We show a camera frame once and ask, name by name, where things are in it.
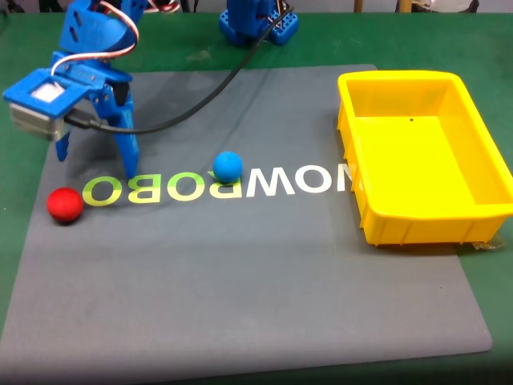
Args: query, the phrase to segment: black cable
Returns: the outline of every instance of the black cable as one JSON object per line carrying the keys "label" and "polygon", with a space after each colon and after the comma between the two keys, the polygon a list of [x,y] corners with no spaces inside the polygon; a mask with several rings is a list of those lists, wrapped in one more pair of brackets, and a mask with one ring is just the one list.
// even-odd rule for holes
{"label": "black cable", "polygon": [[96,131],[106,132],[109,134],[125,134],[125,135],[150,134],[152,132],[165,130],[166,128],[175,126],[178,123],[182,123],[184,120],[186,120],[186,119],[190,118],[191,116],[193,116],[194,114],[196,114],[201,108],[203,108],[207,104],[209,104],[216,96],[218,96],[226,88],[226,86],[228,86],[228,84],[233,80],[233,78],[235,78],[235,75],[237,75],[237,73],[239,73],[239,71],[242,69],[242,67],[244,67],[249,62],[249,60],[251,60],[251,58],[255,55],[255,52],[257,52],[257,50],[260,47],[260,45],[262,44],[262,42],[264,42],[264,40],[269,36],[269,34],[273,30],[273,28],[276,26],[276,24],[278,24],[281,20],[283,20],[283,18],[287,14],[291,13],[293,11],[293,9],[294,9],[293,6],[287,8],[287,10],[283,14],[281,14],[280,17],[276,18],[271,23],[271,25],[265,30],[263,35],[261,37],[259,37],[259,39],[255,42],[255,44],[253,45],[251,50],[244,57],[244,59],[240,62],[240,64],[235,69],[230,71],[228,76],[220,83],[219,86],[217,86],[217,88],[214,91],[212,91],[210,94],[208,94],[197,105],[193,106],[192,108],[190,108],[186,112],[182,113],[181,115],[178,115],[175,118],[166,120],[160,124],[157,124],[156,126],[154,126],[152,128],[147,128],[147,129],[138,129],[138,128],[130,129],[130,128],[113,127],[113,126],[109,126],[108,124],[103,124],[103,123],[99,122],[98,120],[90,120],[88,122],[88,124],[85,124],[85,122],[83,122],[82,120],[75,121],[72,115],[66,116],[64,118],[64,121],[69,124],[76,125],[77,127],[80,127],[80,128],[92,128]]}

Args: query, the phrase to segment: white wire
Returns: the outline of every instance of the white wire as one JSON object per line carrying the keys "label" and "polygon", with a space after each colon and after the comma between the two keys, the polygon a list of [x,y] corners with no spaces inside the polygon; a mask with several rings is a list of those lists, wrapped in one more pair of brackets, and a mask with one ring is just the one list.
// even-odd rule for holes
{"label": "white wire", "polygon": [[115,6],[109,4],[108,2],[101,1],[99,2],[100,5],[105,6],[109,9],[110,12],[116,14],[121,18],[134,32],[135,35],[135,43],[133,43],[131,46],[127,48],[123,48],[122,50],[118,51],[112,51],[112,52],[87,52],[83,54],[73,54],[68,55],[60,60],[58,60],[54,66],[51,68],[51,76],[55,74],[55,70],[57,70],[57,67],[59,67],[61,64],[70,62],[70,61],[76,61],[76,60],[88,60],[88,59],[113,59],[117,58],[119,56],[126,55],[128,52],[132,51],[135,48],[135,45],[137,45],[137,42],[139,41],[139,30],[137,29],[137,25],[133,22],[133,20],[128,17],[124,12],[121,10],[118,10]]}
{"label": "white wire", "polygon": [[165,14],[171,14],[173,12],[176,12],[180,8],[180,4],[175,3],[175,0],[171,0],[166,6],[163,6],[162,8],[159,8],[153,0],[147,0],[147,2],[150,4],[151,8],[145,10],[145,13],[151,14],[151,13],[157,13],[157,12],[163,12]]}

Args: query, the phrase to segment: red ball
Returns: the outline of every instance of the red ball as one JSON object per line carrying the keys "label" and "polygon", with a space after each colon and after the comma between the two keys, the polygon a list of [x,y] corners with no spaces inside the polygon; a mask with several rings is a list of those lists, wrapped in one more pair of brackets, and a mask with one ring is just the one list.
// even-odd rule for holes
{"label": "red ball", "polygon": [[82,197],[69,187],[57,188],[46,201],[48,213],[59,222],[71,222],[80,217],[83,210]]}

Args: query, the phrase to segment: cable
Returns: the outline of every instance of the cable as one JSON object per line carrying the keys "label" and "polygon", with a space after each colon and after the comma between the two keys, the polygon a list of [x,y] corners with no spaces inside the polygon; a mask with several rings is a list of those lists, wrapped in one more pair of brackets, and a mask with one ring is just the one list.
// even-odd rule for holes
{"label": "cable", "polygon": [[240,64],[230,71],[228,76],[220,83],[217,88],[212,91],[210,94],[208,94],[203,100],[201,100],[198,104],[191,107],[186,112],[182,113],[181,115],[178,115],[175,118],[166,120],[160,124],[157,124],[156,126],[152,128],[147,129],[138,129],[138,128],[119,128],[119,127],[113,127],[109,126],[108,124],[103,124],[97,120],[90,120],[87,124],[85,124],[83,121],[75,121],[72,116],[67,116],[64,118],[64,121],[66,121],[69,124],[76,125],[80,128],[92,128],[96,131],[100,132],[106,132],[109,134],[124,134],[124,135],[143,135],[143,134],[150,134],[157,131],[162,131],[166,128],[170,128],[172,126],[177,125],[178,123],[182,123],[184,120],[190,118],[194,114],[196,114],[201,108],[205,107],[207,104],[209,104],[216,96],[218,96],[225,88],[229,85],[229,83],[235,78],[235,76],[239,73],[239,71],[244,67],[249,60],[255,55],[260,45],[264,42],[264,40],[269,36],[273,28],[283,20],[283,18],[291,13],[294,10],[294,7],[291,6],[285,10],[283,14],[280,15],[280,17],[276,18],[271,25],[265,30],[263,35],[259,37],[259,39],[255,42],[251,50],[248,52],[248,54],[242,59]]}
{"label": "cable", "polygon": [[172,14],[180,8],[180,4],[176,0],[171,0],[165,6],[158,7],[153,0],[147,0],[151,8],[148,8],[144,13],[151,14],[156,12],[162,12],[164,14]]}
{"label": "cable", "polygon": [[63,63],[70,62],[70,61],[76,61],[76,60],[87,60],[87,59],[113,59],[118,58],[119,56],[126,55],[130,53],[135,46],[137,45],[137,42],[139,41],[139,30],[137,29],[137,25],[133,22],[131,18],[129,18],[124,12],[121,10],[118,10],[115,6],[108,2],[101,1],[99,2],[100,5],[106,7],[109,9],[110,12],[113,14],[116,14],[123,20],[125,24],[127,24],[132,32],[135,35],[135,43],[133,43],[131,46],[127,48],[123,48],[122,50],[113,51],[113,52],[87,52],[84,54],[73,54],[63,57],[62,59],[58,60],[54,66],[51,68],[51,76],[55,74],[55,70],[57,70],[57,67],[60,66]]}

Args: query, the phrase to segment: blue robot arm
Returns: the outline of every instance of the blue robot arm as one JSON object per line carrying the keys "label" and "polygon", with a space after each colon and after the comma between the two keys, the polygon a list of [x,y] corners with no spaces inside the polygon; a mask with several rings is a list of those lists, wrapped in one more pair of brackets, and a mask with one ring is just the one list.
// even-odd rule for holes
{"label": "blue robot arm", "polygon": [[[221,31],[236,45],[242,46],[263,35],[273,19],[282,11],[282,0],[228,0],[227,9],[219,19]],[[275,26],[269,40],[283,45],[296,33],[299,19],[294,13],[287,14],[283,22]]]}
{"label": "blue robot arm", "polygon": [[[122,12],[138,22],[147,0],[117,0]],[[67,10],[53,66],[67,55],[110,52],[131,46],[132,30],[122,21],[103,13],[100,0],[75,0]],[[8,88],[4,99],[10,103],[13,122],[20,128],[55,140],[57,157],[65,160],[71,127],[65,123],[81,99],[89,99],[100,119],[119,128],[133,128],[131,76],[99,59],[69,61],[56,68],[41,68]],[[135,176],[139,148],[135,135],[116,135],[128,179]]]}

